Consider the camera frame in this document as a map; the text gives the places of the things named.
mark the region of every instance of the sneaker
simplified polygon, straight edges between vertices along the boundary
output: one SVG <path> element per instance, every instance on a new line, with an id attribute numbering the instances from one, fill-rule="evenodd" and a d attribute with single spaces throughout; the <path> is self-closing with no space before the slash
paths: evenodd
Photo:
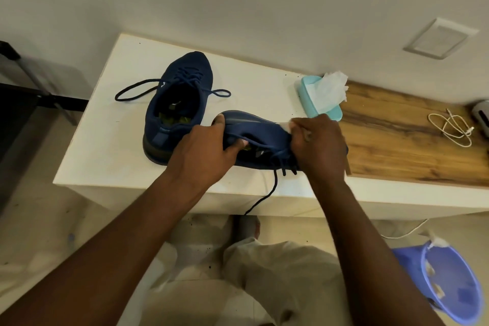
<path id="1" fill-rule="evenodd" d="M 207 97 L 229 97 L 225 89 L 212 90 L 212 69 L 207 57 L 193 51 L 172 62 L 161 79 L 147 79 L 133 84 L 116 94 L 115 100 L 135 100 L 156 90 L 146 111 L 143 150 L 151 161 L 167 165 L 174 148 L 194 125 L 200 124 L 205 112 Z M 135 97 L 120 96 L 148 82 L 158 85 Z"/>
<path id="2" fill-rule="evenodd" d="M 258 200 L 245 215 L 260 202 L 270 197 L 277 188 L 277 170 L 283 175 L 286 170 L 297 174 L 299 166 L 290 149 L 291 135 L 280 125 L 242 111 L 224 111 L 225 119 L 223 147 L 226 149 L 237 138 L 248 141 L 248 145 L 238 152 L 235 165 L 253 169 L 273 170 L 275 183 L 267 196 Z"/>

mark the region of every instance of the wooden shelf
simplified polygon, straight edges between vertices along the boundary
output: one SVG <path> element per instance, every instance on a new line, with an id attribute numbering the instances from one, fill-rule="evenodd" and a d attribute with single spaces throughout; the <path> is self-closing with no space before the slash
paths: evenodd
<path id="1" fill-rule="evenodd" d="M 489 141 L 466 107 L 352 81 L 348 85 L 339 124 L 352 176 L 489 187 Z M 428 114 L 447 115 L 447 108 L 476 126 L 472 147 L 457 146 L 428 121 Z M 434 120 L 443 125 L 443 119 Z"/>

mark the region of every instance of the shoelace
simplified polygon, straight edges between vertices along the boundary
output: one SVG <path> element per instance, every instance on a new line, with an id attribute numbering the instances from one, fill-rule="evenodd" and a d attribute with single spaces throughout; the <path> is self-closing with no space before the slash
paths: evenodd
<path id="1" fill-rule="evenodd" d="M 202 79 L 202 76 L 203 76 L 203 73 L 200 72 L 199 69 L 196 69 L 194 67 L 184 67 L 184 68 L 180 67 L 177 70 L 176 75 L 172 79 L 164 80 L 164 79 L 160 78 L 160 79 L 142 80 L 140 82 L 137 82 L 136 84 L 130 85 L 127 88 L 122 89 L 119 93 L 117 93 L 115 95 L 114 99 L 117 102 L 127 102 L 129 100 L 137 100 L 138 98 L 145 96 L 146 94 L 152 92 L 153 90 L 158 89 L 158 87 L 160 87 L 160 85 L 162 83 L 163 83 L 163 85 L 165 85 L 165 83 L 167 83 L 167 82 L 185 83 L 185 84 L 193 86 L 199 90 L 202 90 L 205 93 L 214 94 L 214 95 L 216 95 L 218 97 L 222 97 L 222 98 L 227 98 L 227 97 L 231 96 L 231 92 L 229 90 L 226 90 L 226 89 L 209 90 L 206 88 L 202 88 L 202 86 L 200 84 L 200 80 Z M 130 98 L 120 98 L 121 95 L 130 91 L 131 89 L 134 89 L 134 88 L 138 87 L 139 85 L 143 85 L 143 84 L 151 83 L 151 82 L 157 82 L 158 85 L 151 88 L 151 89 L 148 89 L 147 91 L 145 91 L 141 94 L 138 94 L 137 96 L 130 97 Z"/>
<path id="2" fill-rule="evenodd" d="M 273 154 L 272 154 L 272 156 L 270 156 L 270 159 L 278 160 L 278 162 L 280 163 L 280 168 L 282 169 L 282 174 L 284 176 L 286 175 L 284 160 L 287 160 L 291 156 L 289 149 L 286 148 L 284 150 L 279 150 L 277 148 L 270 147 L 268 145 L 261 144 L 259 142 L 255 142 L 255 141 L 251 140 L 250 138 L 243 137 L 243 136 L 240 136 L 240 135 L 237 135 L 237 134 L 227 133 L 227 135 L 229 135 L 231 137 L 243 139 L 245 141 L 248 141 L 248 143 L 253 144 L 253 145 L 257 146 L 257 147 L 265 148 L 267 150 L 272 151 Z M 297 168 L 295 168 L 294 166 L 291 166 L 291 170 L 292 170 L 292 173 L 294 173 L 294 175 L 297 175 Z M 253 204 L 253 206 L 251 208 L 249 208 L 245 212 L 245 215 L 248 215 L 248 213 L 251 212 L 254 209 L 255 206 L 257 206 L 258 204 L 260 204 L 260 202 L 262 202 L 263 200 L 268 199 L 272 195 L 272 193 L 275 192 L 275 189 L 277 188 L 277 185 L 278 185 L 277 169 L 273 169 L 273 176 L 275 177 L 275 182 L 273 183 L 273 188 L 271 189 L 271 191 L 268 193 L 268 195 L 263 196 L 260 200 L 258 200 L 257 202 L 255 202 Z"/>

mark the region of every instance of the white table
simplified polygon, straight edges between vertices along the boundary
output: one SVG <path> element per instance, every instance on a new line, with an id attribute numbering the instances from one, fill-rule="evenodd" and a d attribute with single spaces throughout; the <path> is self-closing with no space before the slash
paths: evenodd
<path id="1" fill-rule="evenodd" d="M 142 150 L 144 115 L 153 94 L 132 102 L 114 95 L 135 82 L 161 77 L 167 66 L 193 51 L 175 45 L 120 35 L 66 151 L 54 183 L 67 186 L 112 210 L 138 197 L 165 167 Z M 305 113 L 295 91 L 301 74 L 206 53 L 214 73 L 213 89 L 230 98 L 209 96 L 202 125 L 224 110 L 242 110 L 276 122 Z M 141 93 L 147 87 L 135 89 Z M 212 186 L 192 212 L 244 213 L 273 186 L 271 170 L 233 167 Z M 421 183 L 347 177 L 370 218 L 421 219 L 489 210 L 489 191 Z M 275 193 L 253 210 L 259 215 L 322 216 L 303 173 L 279 173 Z"/>

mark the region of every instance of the shoe sole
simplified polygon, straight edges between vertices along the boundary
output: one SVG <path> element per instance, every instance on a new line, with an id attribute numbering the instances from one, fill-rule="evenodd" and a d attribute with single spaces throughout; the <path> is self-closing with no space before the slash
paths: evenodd
<path id="1" fill-rule="evenodd" d="M 172 156 L 172 152 L 159 150 L 152 146 L 146 136 L 143 136 L 143 151 L 148 159 L 159 165 L 168 165 L 168 161 Z"/>

